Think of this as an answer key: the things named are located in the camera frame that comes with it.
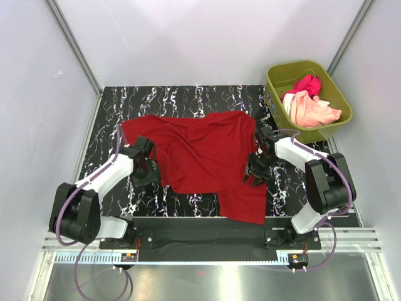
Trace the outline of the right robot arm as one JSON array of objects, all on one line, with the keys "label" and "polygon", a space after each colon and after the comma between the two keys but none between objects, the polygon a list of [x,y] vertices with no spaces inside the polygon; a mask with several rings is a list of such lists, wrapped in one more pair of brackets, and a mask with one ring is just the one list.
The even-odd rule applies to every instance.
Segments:
[{"label": "right robot arm", "polygon": [[258,149],[249,154],[243,181],[264,184],[268,168],[277,159],[291,163],[305,175],[306,204],[283,230],[266,236],[266,248],[304,249],[316,239],[325,221],[349,211],[357,193],[347,161],[341,153],[327,154],[297,140],[297,130],[258,128]]}]

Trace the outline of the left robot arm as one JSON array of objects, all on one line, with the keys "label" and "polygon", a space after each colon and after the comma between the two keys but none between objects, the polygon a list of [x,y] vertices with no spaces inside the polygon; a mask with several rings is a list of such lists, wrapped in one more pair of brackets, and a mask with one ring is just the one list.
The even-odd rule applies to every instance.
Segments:
[{"label": "left robot arm", "polygon": [[121,217],[103,216],[103,198],[122,180],[128,178],[133,186],[148,186],[160,181],[156,146],[139,136],[132,145],[118,146],[101,167],[75,182],[58,186],[49,220],[49,230],[63,246],[95,240],[112,240],[121,248],[137,242],[132,222]]}]

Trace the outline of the red t-shirt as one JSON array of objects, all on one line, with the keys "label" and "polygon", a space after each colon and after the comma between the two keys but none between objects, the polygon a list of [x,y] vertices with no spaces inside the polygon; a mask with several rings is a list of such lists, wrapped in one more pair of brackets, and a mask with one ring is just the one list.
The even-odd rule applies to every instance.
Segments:
[{"label": "red t-shirt", "polygon": [[154,142],[163,186],[177,194],[217,195],[221,216],[263,224],[265,183],[244,180],[249,154],[256,151],[256,121],[241,111],[209,113],[203,118],[146,115],[124,121],[129,144],[143,136]]}]

